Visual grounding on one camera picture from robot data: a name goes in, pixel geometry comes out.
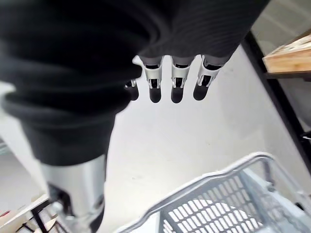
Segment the plastic basket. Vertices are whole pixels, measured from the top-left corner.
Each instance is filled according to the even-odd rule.
[[[278,182],[303,210],[278,192]],[[311,233],[310,213],[299,185],[271,155],[257,152],[186,184],[117,232],[135,232],[153,215],[156,233]]]

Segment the black fingertip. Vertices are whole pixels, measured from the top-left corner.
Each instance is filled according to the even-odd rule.
[[[129,93],[131,94],[131,101],[135,101],[138,99],[139,97],[139,91],[138,91],[138,87],[137,85],[134,87],[127,87],[126,90],[129,91]]]
[[[193,97],[198,101],[203,100],[207,94],[207,90],[208,87],[196,84],[193,91]]]
[[[149,95],[153,103],[158,103],[161,100],[161,88],[149,89]]]
[[[174,103],[180,103],[183,99],[184,89],[180,87],[172,88],[171,99]]]
[[[92,233],[96,233],[98,231],[99,227],[101,226],[101,223],[102,223],[103,218],[104,218],[104,212],[105,212],[105,208],[103,208],[103,210],[97,216],[97,218],[94,219],[94,221],[92,221],[92,223],[90,224],[90,228],[91,228]]]

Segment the wooden board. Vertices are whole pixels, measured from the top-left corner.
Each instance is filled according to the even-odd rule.
[[[311,34],[277,48],[263,61],[269,73],[311,71]]]

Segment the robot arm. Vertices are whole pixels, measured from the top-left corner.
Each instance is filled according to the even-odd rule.
[[[106,159],[115,115],[144,63],[153,102],[161,58],[172,56],[172,100],[203,55],[201,100],[268,0],[0,0],[0,79],[16,90],[2,107],[17,117],[41,162],[51,201],[73,232],[104,215]]]

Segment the black fabric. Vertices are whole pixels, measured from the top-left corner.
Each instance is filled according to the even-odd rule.
[[[269,0],[186,0],[172,20],[172,34],[141,52],[145,57],[208,54],[230,57]]]
[[[135,55],[229,57],[267,2],[2,1],[0,79],[16,87],[2,106],[41,162],[91,160],[107,153],[115,114],[131,99]]]

